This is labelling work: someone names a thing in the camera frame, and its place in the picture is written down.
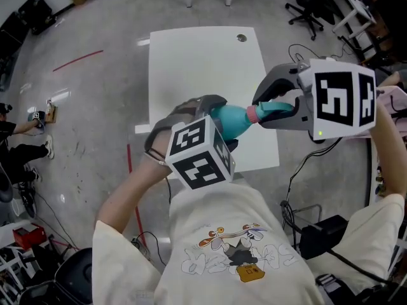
black pants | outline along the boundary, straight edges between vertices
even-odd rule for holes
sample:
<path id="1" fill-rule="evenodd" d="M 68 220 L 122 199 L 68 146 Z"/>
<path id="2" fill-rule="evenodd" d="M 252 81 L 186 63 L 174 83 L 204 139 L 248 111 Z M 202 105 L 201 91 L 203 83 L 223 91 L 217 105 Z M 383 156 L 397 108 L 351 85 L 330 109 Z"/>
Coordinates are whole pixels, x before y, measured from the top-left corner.
<path id="1" fill-rule="evenodd" d="M 32 172 L 26 172 L 24 165 L 34 159 L 45 157 L 48 150 L 44 145 L 18 145 L 16 148 L 11 148 L 9 152 L 9 159 L 2 166 L 11 180 L 11 183 L 19 183 L 32 181 L 36 178 Z"/>

red box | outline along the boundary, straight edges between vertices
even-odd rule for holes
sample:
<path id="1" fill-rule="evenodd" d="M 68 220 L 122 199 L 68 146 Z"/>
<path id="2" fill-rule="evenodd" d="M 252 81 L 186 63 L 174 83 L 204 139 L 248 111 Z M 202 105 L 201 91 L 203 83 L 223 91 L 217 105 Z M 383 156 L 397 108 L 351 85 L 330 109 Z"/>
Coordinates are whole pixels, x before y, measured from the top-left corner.
<path id="1" fill-rule="evenodd" d="M 30 249 L 33 245 L 39 245 L 46 241 L 46 234 L 44 228 L 37 224 L 31 224 L 37 228 L 28 231 L 24 227 L 13 230 L 14 240 L 25 251 Z"/>

wrist strap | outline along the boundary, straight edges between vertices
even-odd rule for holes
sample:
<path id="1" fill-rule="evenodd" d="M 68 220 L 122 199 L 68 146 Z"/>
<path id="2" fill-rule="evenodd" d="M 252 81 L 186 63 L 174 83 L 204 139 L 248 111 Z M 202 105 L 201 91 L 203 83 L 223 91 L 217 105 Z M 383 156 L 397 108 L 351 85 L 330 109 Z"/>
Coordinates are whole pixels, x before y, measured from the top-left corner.
<path id="1" fill-rule="evenodd" d="M 166 166 L 166 167 L 168 167 L 168 165 L 165 163 L 165 161 L 159 160 L 157 157 L 155 157 L 154 155 L 152 155 L 150 150 L 153 150 L 155 153 L 157 153 L 158 155 L 162 156 L 158 151 L 156 151 L 156 150 L 153 149 L 153 148 L 150 148 L 149 150 L 146 150 L 146 151 L 144 152 L 144 154 L 145 154 L 148 158 L 150 158 L 150 159 L 152 159 L 153 161 L 155 161 L 155 162 L 157 162 L 158 164 L 160 164 L 161 166 Z"/>

gray floor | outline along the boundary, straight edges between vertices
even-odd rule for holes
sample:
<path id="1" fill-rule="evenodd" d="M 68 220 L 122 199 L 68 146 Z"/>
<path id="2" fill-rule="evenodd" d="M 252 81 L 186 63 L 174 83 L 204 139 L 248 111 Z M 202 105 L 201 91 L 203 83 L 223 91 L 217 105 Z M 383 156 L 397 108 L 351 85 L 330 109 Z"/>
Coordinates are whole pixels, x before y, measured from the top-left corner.
<path id="1" fill-rule="evenodd" d="M 15 106 L 11 120 L 25 121 L 31 107 L 44 109 L 47 98 L 59 96 L 57 123 L 47 126 L 55 141 L 55 159 L 32 163 L 44 178 L 38 192 L 79 247 L 92 244 L 95 214 L 128 174 L 127 144 L 133 166 L 141 156 L 146 136 L 135 135 L 134 126 L 148 123 L 149 46 L 138 46 L 138 40 L 163 29 L 237 25 L 255 28 L 266 70 L 290 62 L 287 49 L 293 43 L 304 44 L 318 55 L 341 54 L 342 43 L 330 31 L 331 25 L 324 24 L 325 31 L 318 32 L 314 42 L 305 24 L 290 26 L 287 21 L 296 15 L 284 8 L 286 2 L 295 4 L 295 0 L 233 0 L 226 7 L 224 0 L 193 0 L 193 7 L 185 8 L 184 0 L 91 0 L 63 14 L 60 19 L 65 21 L 58 27 L 26 39 L 10 89 L 0 98 Z M 98 50 L 104 52 L 52 72 Z M 293 48 L 296 52 L 304 58 L 312 56 L 303 48 Z M 355 62 L 347 54 L 341 60 Z M 45 136 L 13 139 L 13 144 L 40 144 Z M 306 132 L 279 131 L 278 141 L 280 166 L 243 176 L 280 218 L 279 203 L 286 196 L 290 176 L 301 159 L 321 145 L 313 144 Z M 349 218 L 364 205 L 366 160 L 364 140 L 344 140 L 323 158 L 310 159 L 293 182 L 293 207 L 318 202 L 324 217 Z M 180 185 L 172 182 L 172 187 L 176 193 Z M 139 207 L 143 228 L 156 233 L 162 245 L 169 242 L 167 193 L 165 183 L 159 184 Z M 63 234 L 42 200 L 37 200 L 37 206 L 39 215 Z M 137 233 L 133 220 L 127 235 Z M 153 240 L 147 240 L 155 253 Z M 165 261 L 169 258 L 168 247 L 163 247 L 162 255 Z"/>

graphic print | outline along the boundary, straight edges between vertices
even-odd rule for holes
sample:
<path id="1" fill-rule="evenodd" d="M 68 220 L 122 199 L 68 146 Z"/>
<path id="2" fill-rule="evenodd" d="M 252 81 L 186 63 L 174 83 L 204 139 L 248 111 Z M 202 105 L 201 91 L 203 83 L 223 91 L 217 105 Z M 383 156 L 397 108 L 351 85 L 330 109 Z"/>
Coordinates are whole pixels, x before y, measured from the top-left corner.
<path id="1" fill-rule="evenodd" d="M 205 119 L 202 119 L 175 132 L 170 155 L 195 147 L 204 141 Z"/>
<path id="2" fill-rule="evenodd" d="M 266 271 L 279 269 L 282 265 L 290 266 L 297 262 L 297 258 L 283 244 L 275 246 L 265 245 L 260 252 L 252 244 L 263 239 L 266 229 L 258 224 L 243 225 L 236 233 L 226 233 L 223 227 L 216 231 L 209 231 L 209 237 L 198 244 L 198 249 L 216 251 L 206 258 L 205 253 L 195 254 L 185 249 L 188 258 L 181 264 L 181 270 L 190 275 L 202 275 L 205 270 L 209 274 L 228 271 L 231 275 L 239 275 L 240 281 L 247 283 L 262 279 Z M 237 244 L 232 245 L 231 239 L 238 238 Z"/>
<path id="3" fill-rule="evenodd" d="M 351 72 L 315 73 L 317 118 L 353 125 L 354 95 Z"/>
<path id="4" fill-rule="evenodd" d="M 192 189 L 209 186 L 225 180 L 209 151 L 173 163 L 187 185 Z"/>
<path id="5" fill-rule="evenodd" d="M 367 125 L 375 120 L 375 80 L 371 76 L 359 74 L 361 94 L 359 126 Z"/>

